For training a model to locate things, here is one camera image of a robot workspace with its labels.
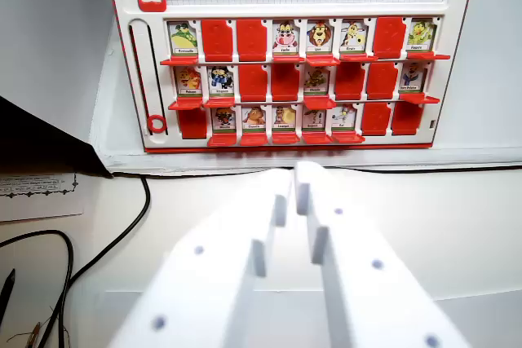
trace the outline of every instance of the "yellow cartoon character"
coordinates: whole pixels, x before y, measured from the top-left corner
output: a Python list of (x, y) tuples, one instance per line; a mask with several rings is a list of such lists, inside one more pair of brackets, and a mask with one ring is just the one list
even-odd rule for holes
[(416, 22), (414, 25), (414, 33), (408, 36), (408, 45), (419, 45), (431, 40), (433, 35), (433, 26), (424, 20)]
[(176, 29), (178, 31), (170, 36), (172, 42), (176, 47), (197, 48), (197, 39), (194, 37), (192, 33), (190, 33), (187, 24), (177, 24)]
[(259, 106), (256, 106), (248, 112), (248, 114), (246, 115), (246, 119), (243, 120), (243, 122), (245, 122), (246, 124), (256, 124), (260, 126), (265, 123), (263, 117), (263, 110)]
[(308, 80), (304, 82), (307, 87), (317, 87), (326, 82), (323, 72), (320, 69), (314, 70), (313, 73), (308, 73)]

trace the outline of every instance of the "vertical slot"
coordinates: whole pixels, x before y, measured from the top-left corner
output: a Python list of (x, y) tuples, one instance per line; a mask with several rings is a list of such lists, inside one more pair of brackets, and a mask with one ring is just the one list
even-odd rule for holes
[[(138, 61), (138, 53), (136, 52), (136, 43), (134, 40), (134, 31), (132, 30), (132, 26), (129, 26), (129, 35), (130, 35), (130, 42), (132, 43), (132, 53), (134, 54), (134, 62), (136, 64), (136, 71), (138, 73), (138, 80), (139, 80), (139, 89), (141, 90), (141, 98), (144, 101), (144, 107), (145, 107), (145, 116), (148, 118), (148, 106), (147, 106), (147, 98), (145, 97), (145, 89), (144, 89), (144, 81), (141, 77), (141, 70), (139, 69), (139, 61)], [(147, 128), (148, 134), (152, 135), (153, 132)]]
[[(163, 108), (163, 97), (161, 96), (160, 77), (157, 74), (156, 55), (154, 54), (153, 34), (151, 33), (150, 26), (148, 26), (148, 25), (147, 25), (147, 30), (148, 30), (148, 40), (150, 41), (150, 49), (151, 49), (151, 52), (153, 53), (154, 74), (156, 75), (157, 93), (160, 96), (161, 115), (163, 116), (163, 118), (166, 118), (165, 117), (165, 108)], [(169, 134), (168, 126), (166, 126), (166, 128), (165, 128), (165, 134), (167, 134), (167, 135)]]

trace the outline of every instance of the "white wall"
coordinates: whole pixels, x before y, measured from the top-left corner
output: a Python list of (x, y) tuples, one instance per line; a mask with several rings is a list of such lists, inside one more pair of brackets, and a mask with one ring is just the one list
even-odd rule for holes
[(0, 0), (0, 95), (88, 141), (111, 0)]

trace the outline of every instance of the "cartoon character picture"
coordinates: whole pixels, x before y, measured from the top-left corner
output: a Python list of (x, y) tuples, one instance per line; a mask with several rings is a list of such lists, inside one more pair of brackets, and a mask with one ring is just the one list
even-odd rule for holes
[(241, 111), (244, 132), (264, 132), (266, 121), (264, 119), (264, 110), (260, 106), (241, 108)]
[(322, 67), (307, 67), (303, 93), (305, 95), (326, 95), (330, 72)]
[(340, 53), (362, 53), (366, 47), (367, 26), (362, 20), (344, 20)]
[(272, 132), (295, 131), (295, 110), (286, 106), (272, 106)]
[(197, 53), (196, 30), (187, 21), (169, 22), (172, 55), (194, 55)]
[(424, 69), (420, 68), (418, 63), (405, 64), (403, 69), (399, 91), (402, 93), (417, 93), (422, 91)]
[(209, 69), (210, 96), (234, 96), (233, 73), (224, 65), (215, 65)]
[(354, 130), (357, 110), (352, 104), (342, 104), (332, 109), (332, 130)]
[(430, 20), (412, 20), (407, 51), (429, 51), (435, 36), (435, 25)]
[(201, 75), (194, 67), (176, 67), (176, 88), (181, 97), (201, 97)]
[(294, 55), (299, 52), (299, 31), (292, 20), (274, 21), (274, 55)]
[(324, 130), (326, 120), (325, 110), (304, 110), (303, 130)]
[(236, 132), (236, 116), (231, 108), (212, 109), (212, 129), (215, 133)]
[(307, 53), (331, 52), (333, 29), (324, 20), (309, 20)]

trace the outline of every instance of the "screw hole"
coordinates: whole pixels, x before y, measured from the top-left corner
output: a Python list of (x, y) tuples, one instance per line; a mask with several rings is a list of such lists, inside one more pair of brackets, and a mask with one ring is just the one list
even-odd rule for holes
[(165, 317), (158, 316), (153, 321), (153, 329), (154, 330), (162, 330), (165, 327)]
[(439, 346), (439, 340), (437, 340), (437, 338), (434, 336), (428, 336), (426, 337), (426, 345), (432, 348), (436, 348)]
[(375, 269), (383, 269), (384, 268), (384, 264), (381, 260), (373, 260), (372, 261), (372, 267), (374, 267)]

